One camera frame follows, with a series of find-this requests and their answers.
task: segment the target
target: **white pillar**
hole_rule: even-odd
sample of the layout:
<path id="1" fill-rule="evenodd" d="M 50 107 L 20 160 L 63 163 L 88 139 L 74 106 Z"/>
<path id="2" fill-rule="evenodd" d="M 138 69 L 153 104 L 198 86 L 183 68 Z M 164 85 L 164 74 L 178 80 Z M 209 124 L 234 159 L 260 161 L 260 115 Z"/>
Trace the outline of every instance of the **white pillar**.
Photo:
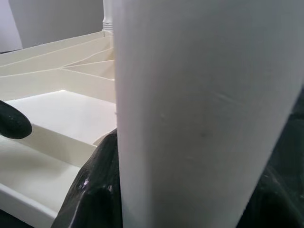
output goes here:
<path id="1" fill-rule="evenodd" d="M 112 0 L 104 0 L 103 31 L 113 31 Z"/>
<path id="2" fill-rule="evenodd" d="M 234 228 L 302 85 L 304 1 L 115 0 L 124 228 Z"/>

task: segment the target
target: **white wall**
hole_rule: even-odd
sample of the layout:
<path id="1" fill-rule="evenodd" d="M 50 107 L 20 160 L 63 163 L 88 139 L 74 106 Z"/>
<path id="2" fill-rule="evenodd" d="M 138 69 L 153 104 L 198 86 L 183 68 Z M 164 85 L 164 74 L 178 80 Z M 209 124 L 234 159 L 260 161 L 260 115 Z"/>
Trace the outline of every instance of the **white wall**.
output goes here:
<path id="1" fill-rule="evenodd" d="M 0 0 L 0 52 L 21 49 L 19 33 L 9 0 Z"/>
<path id="2" fill-rule="evenodd" d="M 9 0 L 9 3 L 24 48 L 102 29 L 102 0 Z"/>

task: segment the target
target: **cream plastic surface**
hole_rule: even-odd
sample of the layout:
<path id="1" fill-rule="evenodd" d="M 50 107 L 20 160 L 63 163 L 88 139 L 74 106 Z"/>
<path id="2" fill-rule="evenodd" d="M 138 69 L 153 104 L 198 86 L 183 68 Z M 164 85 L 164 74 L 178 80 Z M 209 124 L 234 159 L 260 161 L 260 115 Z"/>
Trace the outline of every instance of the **cream plastic surface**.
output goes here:
<path id="1" fill-rule="evenodd" d="M 49 228 L 80 167 L 116 128 L 111 33 L 0 55 L 0 99 L 31 121 L 22 140 L 0 136 L 0 209 Z"/>

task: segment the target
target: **white cylinder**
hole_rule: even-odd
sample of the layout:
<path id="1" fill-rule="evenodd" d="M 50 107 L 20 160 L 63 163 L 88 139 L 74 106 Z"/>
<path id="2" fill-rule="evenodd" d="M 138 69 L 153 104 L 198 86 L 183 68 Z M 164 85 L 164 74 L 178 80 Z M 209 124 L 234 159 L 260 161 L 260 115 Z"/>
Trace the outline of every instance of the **white cylinder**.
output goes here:
<path id="1" fill-rule="evenodd" d="M 124 228 L 234 228 L 302 85 L 302 0 L 115 0 Z"/>
<path id="2" fill-rule="evenodd" d="M 104 20 L 103 31 L 113 31 L 113 17 L 112 17 L 112 0 L 103 0 L 104 2 Z"/>

